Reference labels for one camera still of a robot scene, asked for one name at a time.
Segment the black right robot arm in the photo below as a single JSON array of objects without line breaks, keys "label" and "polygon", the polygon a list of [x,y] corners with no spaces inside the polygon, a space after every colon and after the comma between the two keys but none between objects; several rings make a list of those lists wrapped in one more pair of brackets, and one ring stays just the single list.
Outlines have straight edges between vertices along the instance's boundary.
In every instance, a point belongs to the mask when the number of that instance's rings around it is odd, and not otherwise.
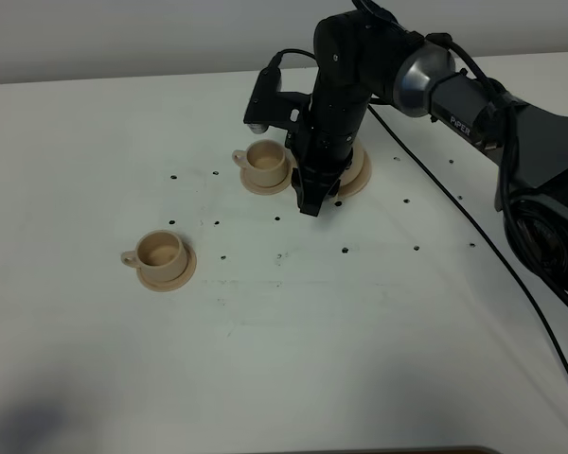
[{"label": "black right robot arm", "polygon": [[300,211],[317,215],[336,191],[377,98],[442,123],[497,165],[506,239],[568,307],[568,117],[512,95],[451,35],[411,32],[371,1],[322,20],[313,50],[318,73],[302,121],[310,139],[293,149]]}]

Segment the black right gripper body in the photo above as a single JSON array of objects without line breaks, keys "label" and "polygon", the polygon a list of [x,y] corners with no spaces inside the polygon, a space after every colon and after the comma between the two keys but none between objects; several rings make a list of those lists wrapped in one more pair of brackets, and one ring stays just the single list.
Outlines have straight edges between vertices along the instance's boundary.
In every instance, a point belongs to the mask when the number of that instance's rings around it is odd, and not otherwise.
[{"label": "black right gripper body", "polygon": [[336,183],[352,165],[353,142],[364,118],[369,92],[320,68],[309,95],[287,92],[290,150],[295,183]]}]

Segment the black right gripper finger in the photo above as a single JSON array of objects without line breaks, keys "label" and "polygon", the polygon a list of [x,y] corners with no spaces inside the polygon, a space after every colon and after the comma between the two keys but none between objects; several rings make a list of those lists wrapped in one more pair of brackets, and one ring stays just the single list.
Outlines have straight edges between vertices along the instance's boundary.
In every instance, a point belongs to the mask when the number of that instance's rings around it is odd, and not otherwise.
[{"label": "black right gripper finger", "polygon": [[341,174],[337,183],[328,191],[326,201],[335,203],[346,196],[347,186],[350,184],[350,166]]},{"label": "black right gripper finger", "polygon": [[317,217],[334,187],[334,175],[313,171],[309,167],[294,168],[291,180],[299,211]]}]

